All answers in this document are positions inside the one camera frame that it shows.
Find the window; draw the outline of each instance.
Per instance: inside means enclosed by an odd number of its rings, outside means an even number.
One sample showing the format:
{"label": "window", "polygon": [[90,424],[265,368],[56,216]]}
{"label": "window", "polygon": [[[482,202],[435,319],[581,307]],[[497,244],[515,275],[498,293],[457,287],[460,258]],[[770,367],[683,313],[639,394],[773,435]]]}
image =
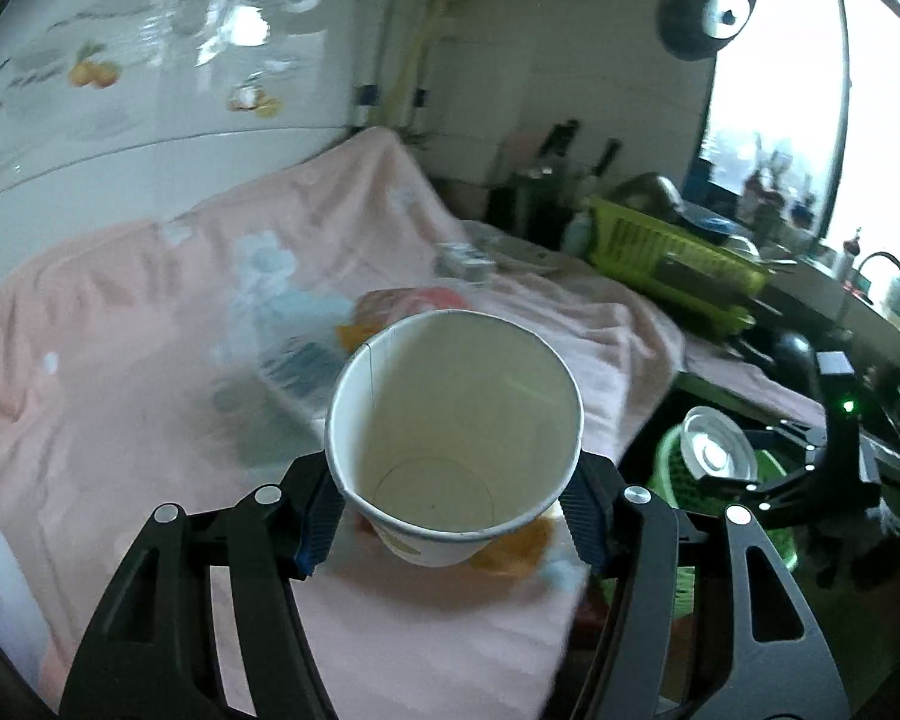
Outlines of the window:
{"label": "window", "polygon": [[862,227],[864,252],[900,257],[900,16],[882,0],[757,0],[716,60],[701,157],[737,194],[756,135],[793,165],[789,202],[817,198],[831,247]]}
{"label": "window", "polygon": [[847,145],[827,238],[862,227],[866,251],[900,257],[900,18],[880,0],[844,0],[850,41]]}
{"label": "window", "polygon": [[826,196],[844,84],[839,0],[757,0],[740,37],[717,56],[701,156],[713,182],[741,194],[754,172],[756,136],[794,162],[781,184],[788,199]]}

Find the bottle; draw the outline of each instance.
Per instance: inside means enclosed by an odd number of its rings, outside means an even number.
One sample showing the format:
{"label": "bottle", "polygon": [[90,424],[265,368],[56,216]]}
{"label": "bottle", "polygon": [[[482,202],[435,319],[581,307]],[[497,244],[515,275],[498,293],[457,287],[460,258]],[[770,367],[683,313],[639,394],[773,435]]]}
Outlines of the bottle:
{"label": "bottle", "polygon": [[737,221],[747,227],[754,224],[756,209],[760,207],[760,199],[764,193],[762,175],[763,167],[757,165],[746,179],[744,194],[737,203]]}
{"label": "bottle", "polygon": [[754,243],[759,250],[775,244],[783,227],[783,207],[786,199],[776,189],[764,190],[754,211],[751,230],[754,231]]}
{"label": "bottle", "polygon": [[590,250],[592,240],[593,215],[590,213],[590,202],[585,199],[581,203],[580,210],[577,210],[563,230],[563,236],[560,238],[560,251],[583,259],[586,252]]}
{"label": "bottle", "polygon": [[853,261],[860,256],[860,233],[862,227],[857,227],[856,235],[844,242],[844,250],[837,255],[837,262],[833,266],[833,277],[841,284],[847,282],[853,272]]}

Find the faucet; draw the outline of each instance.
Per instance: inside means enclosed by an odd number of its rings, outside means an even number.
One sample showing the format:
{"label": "faucet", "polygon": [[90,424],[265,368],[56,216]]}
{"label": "faucet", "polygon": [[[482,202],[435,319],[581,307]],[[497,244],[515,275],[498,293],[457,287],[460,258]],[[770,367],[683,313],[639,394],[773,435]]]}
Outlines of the faucet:
{"label": "faucet", "polygon": [[[853,271],[852,276],[850,276],[850,284],[856,284],[856,276],[860,275],[860,271],[864,268],[866,263],[869,263],[874,257],[883,257],[884,259],[890,260],[896,268],[900,271],[900,261],[896,259],[895,256],[890,254],[888,251],[875,251],[873,254],[868,254],[864,257],[863,261],[856,266],[856,269]],[[842,329],[842,324],[844,324],[844,319],[847,318],[847,312],[850,310],[850,300],[853,298],[853,290],[846,290],[844,294],[844,301],[840,304],[840,310],[837,312],[837,317],[833,320],[834,330],[839,331]]]}

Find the plastic bottle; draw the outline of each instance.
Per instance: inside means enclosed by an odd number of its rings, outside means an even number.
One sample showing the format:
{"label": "plastic bottle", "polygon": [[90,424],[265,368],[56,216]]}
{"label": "plastic bottle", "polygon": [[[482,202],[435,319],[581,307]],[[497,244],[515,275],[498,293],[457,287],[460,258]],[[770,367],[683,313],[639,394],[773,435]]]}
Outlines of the plastic bottle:
{"label": "plastic bottle", "polygon": [[563,230],[560,238],[560,251],[574,257],[586,256],[593,240],[593,215],[590,204],[585,202]]}
{"label": "plastic bottle", "polygon": [[833,266],[833,277],[841,284],[850,278],[853,272],[853,261],[860,256],[860,232],[862,227],[857,227],[856,235],[844,242],[844,250],[837,255],[837,262]]}

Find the white wall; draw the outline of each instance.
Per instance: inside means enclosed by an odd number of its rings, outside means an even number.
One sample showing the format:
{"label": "white wall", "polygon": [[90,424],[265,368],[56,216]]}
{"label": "white wall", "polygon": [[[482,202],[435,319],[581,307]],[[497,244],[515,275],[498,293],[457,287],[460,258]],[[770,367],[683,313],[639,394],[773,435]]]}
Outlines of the white wall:
{"label": "white wall", "polygon": [[544,0],[520,124],[581,120],[571,156],[624,148],[608,179],[660,172],[682,186],[696,156],[713,60],[683,62],[656,37],[659,0]]}
{"label": "white wall", "polygon": [[581,120],[571,156],[592,164],[607,138],[624,149],[610,172],[656,170],[682,184],[696,154],[713,61],[669,56],[658,0],[458,0],[434,57],[421,153],[433,175],[487,180],[501,138]]}

